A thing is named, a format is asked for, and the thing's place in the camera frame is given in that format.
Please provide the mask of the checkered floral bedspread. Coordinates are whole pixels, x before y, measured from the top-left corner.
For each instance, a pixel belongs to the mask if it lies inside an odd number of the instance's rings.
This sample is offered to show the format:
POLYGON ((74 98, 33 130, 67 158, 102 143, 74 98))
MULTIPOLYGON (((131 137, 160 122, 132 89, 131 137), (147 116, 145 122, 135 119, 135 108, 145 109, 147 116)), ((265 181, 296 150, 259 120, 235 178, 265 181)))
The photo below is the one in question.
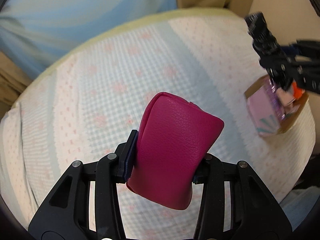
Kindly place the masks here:
POLYGON ((158 92, 195 103, 225 127, 210 153, 245 160, 283 200, 316 141, 306 105, 293 127, 262 138, 244 93, 263 76, 244 19, 191 16, 145 25, 70 56, 1 120, 1 195, 26 228, 74 161, 97 161, 138 128, 158 92))

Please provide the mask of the pink cloth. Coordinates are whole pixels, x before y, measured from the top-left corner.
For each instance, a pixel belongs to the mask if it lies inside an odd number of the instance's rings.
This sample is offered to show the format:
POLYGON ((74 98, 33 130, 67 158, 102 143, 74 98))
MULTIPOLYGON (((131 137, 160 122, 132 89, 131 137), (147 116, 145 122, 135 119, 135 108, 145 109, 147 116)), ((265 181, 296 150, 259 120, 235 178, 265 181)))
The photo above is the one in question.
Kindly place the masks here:
POLYGON ((276 95, 285 109, 291 109, 293 107, 295 98, 291 93, 284 91, 282 88, 278 88, 276 95))

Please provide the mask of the purple plastic packet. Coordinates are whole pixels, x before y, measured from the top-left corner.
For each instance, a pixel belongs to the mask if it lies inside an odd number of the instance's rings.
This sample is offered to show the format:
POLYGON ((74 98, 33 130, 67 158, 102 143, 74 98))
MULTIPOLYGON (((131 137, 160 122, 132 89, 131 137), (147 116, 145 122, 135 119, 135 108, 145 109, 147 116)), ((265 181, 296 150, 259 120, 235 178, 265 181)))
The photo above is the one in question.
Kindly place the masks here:
POLYGON ((283 121, 285 118, 285 112, 282 104, 280 103, 277 95, 276 95, 276 86, 271 82, 269 77, 264 78, 264 89, 269 97, 272 108, 279 120, 279 122, 283 121))

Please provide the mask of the green yellow bed sheet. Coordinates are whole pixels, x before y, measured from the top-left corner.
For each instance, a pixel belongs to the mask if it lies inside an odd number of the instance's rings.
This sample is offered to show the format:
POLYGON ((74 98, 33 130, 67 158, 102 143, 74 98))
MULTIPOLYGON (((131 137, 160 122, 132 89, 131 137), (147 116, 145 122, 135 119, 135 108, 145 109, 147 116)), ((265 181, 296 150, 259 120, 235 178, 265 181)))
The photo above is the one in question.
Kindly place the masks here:
POLYGON ((33 87, 37 86, 39 82, 41 82, 45 77, 50 75, 59 65, 63 64, 70 56, 86 49, 87 47, 91 46, 94 43, 97 43, 101 40, 104 40, 108 37, 112 37, 114 35, 119 35, 121 33, 125 33, 131 31, 133 29, 141 28, 145 25, 150 25, 157 22, 168 21, 173 18, 180 18, 180 17, 191 17, 191 16, 230 16, 230 17, 238 17, 238 15, 232 12, 229 9, 225 8, 202 8, 202 7, 195 7, 195 8, 184 8, 184 9, 176 9, 166 12, 160 12, 157 14, 152 14, 148 16, 144 16, 137 20, 133 20, 130 22, 126 22, 124 24, 118 25, 104 33, 101 33, 86 42, 80 44, 69 53, 65 54, 63 57, 55 61, 51 66, 49 66, 44 72, 42 72, 25 90, 24 92, 18 97, 20 100, 29 90, 33 87))

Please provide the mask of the cardboard box with pink flaps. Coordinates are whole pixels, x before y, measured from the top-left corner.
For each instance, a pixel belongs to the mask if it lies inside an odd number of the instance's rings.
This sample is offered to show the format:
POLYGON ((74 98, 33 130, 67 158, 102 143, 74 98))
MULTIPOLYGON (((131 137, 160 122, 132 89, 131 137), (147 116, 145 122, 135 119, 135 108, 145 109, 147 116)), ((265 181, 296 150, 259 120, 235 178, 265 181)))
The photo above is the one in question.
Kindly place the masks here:
POLYGON ((309 95, 293 82, 288 91, 271 82, 268 75, 257 79, 244 93, 249 115, 260 137, 283 134, 293 127, 309 95))

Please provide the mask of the magenta leather pouch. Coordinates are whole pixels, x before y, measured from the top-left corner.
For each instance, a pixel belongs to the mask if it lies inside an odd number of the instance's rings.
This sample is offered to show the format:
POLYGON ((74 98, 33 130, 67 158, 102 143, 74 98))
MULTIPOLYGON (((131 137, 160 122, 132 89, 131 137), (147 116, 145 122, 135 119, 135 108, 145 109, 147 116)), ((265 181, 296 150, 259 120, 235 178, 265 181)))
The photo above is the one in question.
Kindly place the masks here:
POLYGON ((140 122, 128 189, 170 209, 185 210, 194 173, 223 128, 220 118, 196 104, 174 94, 156 94, 140 122))

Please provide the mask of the left beige curtain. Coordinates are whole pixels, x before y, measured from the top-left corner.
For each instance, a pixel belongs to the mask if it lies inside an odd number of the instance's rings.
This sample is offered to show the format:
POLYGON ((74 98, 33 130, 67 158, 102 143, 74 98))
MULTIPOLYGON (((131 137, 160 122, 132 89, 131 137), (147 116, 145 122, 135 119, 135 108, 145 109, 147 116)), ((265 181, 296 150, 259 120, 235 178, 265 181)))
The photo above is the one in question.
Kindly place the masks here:
POLYGON ((12 107, 32 80, 3 52, 0 56, 1 118, 12 107))

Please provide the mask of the orange fluffy pompom toy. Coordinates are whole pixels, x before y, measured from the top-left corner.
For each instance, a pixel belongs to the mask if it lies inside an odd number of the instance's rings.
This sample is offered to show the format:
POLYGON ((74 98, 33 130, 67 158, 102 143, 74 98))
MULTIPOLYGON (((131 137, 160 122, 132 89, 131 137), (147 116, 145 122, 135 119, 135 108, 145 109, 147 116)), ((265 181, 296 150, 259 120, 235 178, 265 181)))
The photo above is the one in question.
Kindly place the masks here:
POLYGON ((303 94, 305 93, 305 90, 302 88, 299 88, 297 86, 296 81, 293 81, 291 87, 293 90, 293 97, 295 98, 295 100, 299 100, 303 96, 303 94))

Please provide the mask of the light blue hanging sheet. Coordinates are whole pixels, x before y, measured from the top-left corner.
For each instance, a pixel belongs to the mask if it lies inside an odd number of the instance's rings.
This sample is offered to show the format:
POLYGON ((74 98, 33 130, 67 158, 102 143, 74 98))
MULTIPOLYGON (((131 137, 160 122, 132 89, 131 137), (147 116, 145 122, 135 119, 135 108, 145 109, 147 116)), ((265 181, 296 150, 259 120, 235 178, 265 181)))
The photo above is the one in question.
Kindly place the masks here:
POLYGON ((87 40, 176 7, 176 0, 6 0, 1 7, 1 51, 35 79, 87 40))

